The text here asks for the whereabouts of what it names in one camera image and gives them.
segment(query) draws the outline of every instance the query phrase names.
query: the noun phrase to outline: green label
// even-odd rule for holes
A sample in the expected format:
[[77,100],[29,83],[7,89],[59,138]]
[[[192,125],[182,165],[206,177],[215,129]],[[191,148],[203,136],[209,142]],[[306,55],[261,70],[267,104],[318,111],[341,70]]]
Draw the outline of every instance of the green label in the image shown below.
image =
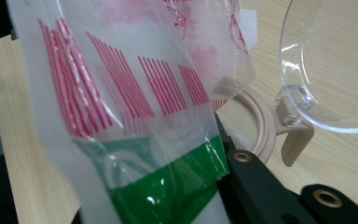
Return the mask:
[[[144,146],[145,141],[138,143]],[[78,145],[93,159],[123,223],[190,223],[217,192],[216,179],[228,170],[220,137],[216,136],[153,173],[111,189],[98,157],[90,155],[90,146]]]

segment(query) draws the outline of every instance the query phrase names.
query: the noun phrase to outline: plastic bag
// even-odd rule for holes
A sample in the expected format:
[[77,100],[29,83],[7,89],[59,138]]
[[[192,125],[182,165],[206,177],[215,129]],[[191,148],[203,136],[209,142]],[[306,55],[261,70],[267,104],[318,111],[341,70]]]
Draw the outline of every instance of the plastic bag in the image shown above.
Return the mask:
[[240,1],[163,1],[217,110],[255,76],[237,22]]
[[85,223],[188,223],[216,201],[209,96],[162,2],[8,2],[36,132]]

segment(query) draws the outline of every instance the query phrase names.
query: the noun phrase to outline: light wood tabletop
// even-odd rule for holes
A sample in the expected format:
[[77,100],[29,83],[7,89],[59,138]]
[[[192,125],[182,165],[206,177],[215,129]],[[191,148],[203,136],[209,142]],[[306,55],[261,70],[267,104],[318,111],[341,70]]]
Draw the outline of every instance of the light wood tabletop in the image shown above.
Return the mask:
[[[279,42],[288,0],[257,0],[258,42],[251,50],[256,78],[251,87],[269,104],[282,86]],[[20,223],[70,223],[79,203],[67,179],[45,157],[35,138],[21,43],[0,39],[0,134]],[[290,168],[281,159],[278,137],[267,167],[290,190],[320,183],[358,203],[358,134],[316,134]]]

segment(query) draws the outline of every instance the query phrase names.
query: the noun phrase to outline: clear plastic lid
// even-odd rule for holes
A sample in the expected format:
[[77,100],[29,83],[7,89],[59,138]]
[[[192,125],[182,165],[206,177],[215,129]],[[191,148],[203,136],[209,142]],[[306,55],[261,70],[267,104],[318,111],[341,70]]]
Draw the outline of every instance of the clear plastic lid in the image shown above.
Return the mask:
[[358,133],[358,1],[293,0],[280,48],[298,112],[326,130]]

